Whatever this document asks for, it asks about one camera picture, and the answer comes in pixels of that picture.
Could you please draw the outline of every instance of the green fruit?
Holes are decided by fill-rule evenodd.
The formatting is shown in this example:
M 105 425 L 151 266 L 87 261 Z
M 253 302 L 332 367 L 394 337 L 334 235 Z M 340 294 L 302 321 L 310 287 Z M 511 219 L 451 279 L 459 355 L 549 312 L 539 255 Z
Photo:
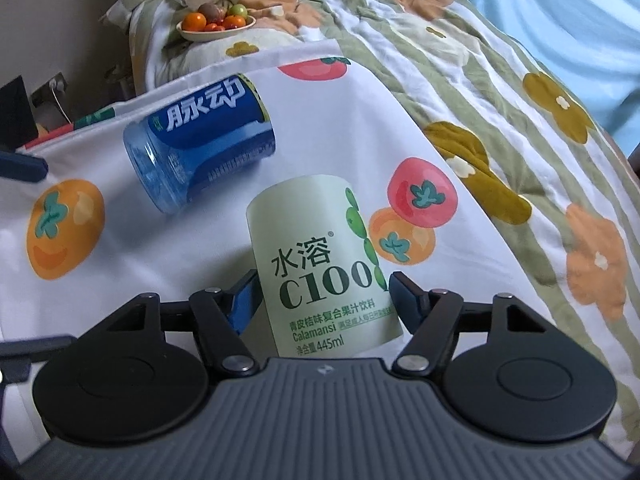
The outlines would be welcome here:
M 344 194 L 347 196 L 347 200 L 356 209 L 356 211 L 359 211 L 360 208 L 358 207 L 358 203 L 356 202 L 356 197 L 354 197 L 353 195 L 353 191 L 347 188 L 344 190 Z
M 367 255 L 367 258 L 372 264 L 376 266 L 379 263 L 376 250 L 373 248 L 373 244 L 368 238 L 364 239 L 364 253 Z
M 375 277 L 376 282 L 378 282 L 378 285 L 382 290 L 389 290 L 388 288 L 386 288 L 385 275 L 382 274 L 382 270 L 380 270 L 380 267 L 376 267 L 375 269 L 373 269 L 373 276 Z
M 347 224 L 349 224 L 351 230 L 356 233 L 356 236 L 362 239 L 367 237 L 367 229 L 364 227 L 364 222 L 354 207 L 347 209 Z
M 231 8 L 226 12 L 227 16 L 241 16 L 246 19 L 249 13 L 246 10 L 246 7 L 242 4 L 235 4 L 231 6 Z

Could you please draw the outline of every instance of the wall socket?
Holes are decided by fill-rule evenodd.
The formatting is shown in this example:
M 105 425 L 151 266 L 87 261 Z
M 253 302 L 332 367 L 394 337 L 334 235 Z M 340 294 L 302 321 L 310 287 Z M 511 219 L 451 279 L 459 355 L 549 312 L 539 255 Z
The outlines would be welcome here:
M 59 92 L 64 92 L 66 90 L 66 79 L 62 75 L 62 72 L 58 72 L 55 76 L 51 77 L 47 80 L 44 85 L 39 87 L 35 92 L 31 94 L 31 103 L 34 107 L 38 107 L 46 101 L 49 101 L 56 104 L 56 100 L 53 97 L 53 92 L 51 90 L 51 86 L 49 86 L 50 81 L 56 82 L 56 90 Z

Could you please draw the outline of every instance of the green lime illustration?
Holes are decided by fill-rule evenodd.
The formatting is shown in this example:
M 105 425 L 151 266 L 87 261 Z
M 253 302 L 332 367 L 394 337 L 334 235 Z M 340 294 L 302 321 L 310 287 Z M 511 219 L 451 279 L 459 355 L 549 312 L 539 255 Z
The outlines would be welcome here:
M 347 200 L 356 209 L 356 211 L 359 211 L 360 208 L 358 207 L 358 203 L 356 202 L 356 197 L 354 197 L 353 195 L 353 191 L 347 188 L 344 190 L 344 194 L 347 196 Z
M 376 254 L 376 250 L 373 248 L 373 244 L 371 240 L 368 238 L 364 239 L 364 253 L 367 255 L 369 261 L 375 266 L 378 265 L 378 255 Z
M 364 222 L 354 207 L 347 209 L 347 224 L 349 224 L 351 230 L 356 233 L 356 236 L 362 239 L 367 237 L 367 229 L 364 227 Z
M 380 267 L 376 267 L 375 269 L 373 269 L 373 275 L 375 276 L 376 282 L 378 282 L 378 285 L 382 290 L 389 290 L 388 288 L 386 288 L 385 275 L 382 274 L 382 270 L 380 270 Z

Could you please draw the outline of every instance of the light green container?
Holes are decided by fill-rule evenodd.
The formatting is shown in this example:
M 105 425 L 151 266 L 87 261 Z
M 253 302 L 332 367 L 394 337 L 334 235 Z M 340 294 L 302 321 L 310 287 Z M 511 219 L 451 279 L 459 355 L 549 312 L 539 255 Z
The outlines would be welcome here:
M 402 334 L 350 184 L 286 180 L 246 216 L 278 355 L 350 357 Z

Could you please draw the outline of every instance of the fruit bowl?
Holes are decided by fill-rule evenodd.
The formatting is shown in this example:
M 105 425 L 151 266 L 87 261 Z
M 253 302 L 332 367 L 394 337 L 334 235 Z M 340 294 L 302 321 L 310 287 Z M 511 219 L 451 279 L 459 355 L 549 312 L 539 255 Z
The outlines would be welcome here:
M 227 30 L 219 30 L 217 32 L 191 32 L 188 30 L 182 30 L 182 23 L 178 23 L 175 27 L 180 32 L 180 35 L 187 41 L 193 41 L 194 43 L 206 43 L 207 41 L 221 40 L 222 38 L 228 38 L 238 32 L 247 30 L 255 25 L 255 18 L 248 16 L 246 19 L 246 25 L 244 27 L 230 28 Z

